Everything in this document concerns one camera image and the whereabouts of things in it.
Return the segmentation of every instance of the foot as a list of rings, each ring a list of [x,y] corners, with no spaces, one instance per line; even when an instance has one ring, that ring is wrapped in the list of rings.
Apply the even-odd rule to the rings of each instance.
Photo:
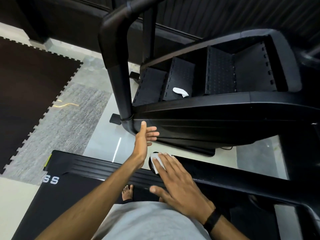
[[[122,200],[125,201],[125,200],[129,200],[129,199],[132,199],[134,195],[134,186],[133,185],[127,185],[123,191],[122,191]]]

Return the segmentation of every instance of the t-shirt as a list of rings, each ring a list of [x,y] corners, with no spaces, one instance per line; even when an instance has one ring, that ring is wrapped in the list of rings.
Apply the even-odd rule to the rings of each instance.
[[[94,240],[197,239],[210,240],[195,219],[188,218],[161,202],[114,204]]]

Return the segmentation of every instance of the black cable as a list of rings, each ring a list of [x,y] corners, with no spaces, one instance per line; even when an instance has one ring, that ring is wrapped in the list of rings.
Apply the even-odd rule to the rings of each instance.
[[[227,151],[230,151],[232,148],[233,148],[233,146],[232,146],[230,149],[226,149],[226,148],[222,148],[222,147],[221,147],[221,149],[227,150]]]

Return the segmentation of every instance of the black wristband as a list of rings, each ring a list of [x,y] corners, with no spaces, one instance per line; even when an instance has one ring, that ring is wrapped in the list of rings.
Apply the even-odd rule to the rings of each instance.
[[[220,217],[221,217],[221,212],[216,208],[203,225],[203,227],[207,230],[208,233],[212,231],[212,229],[214,228],[214,226],[216,225]]]

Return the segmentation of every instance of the black handrail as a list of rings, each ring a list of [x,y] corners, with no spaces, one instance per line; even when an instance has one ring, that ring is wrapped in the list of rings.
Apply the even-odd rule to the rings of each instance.
[[[128,70],[127,33],[140,13],[163,0],[132,0],[106,15],[100,27],[98,41],[103,61],[110,77],[123,127],[135,134],[132,122],[132,101]]]

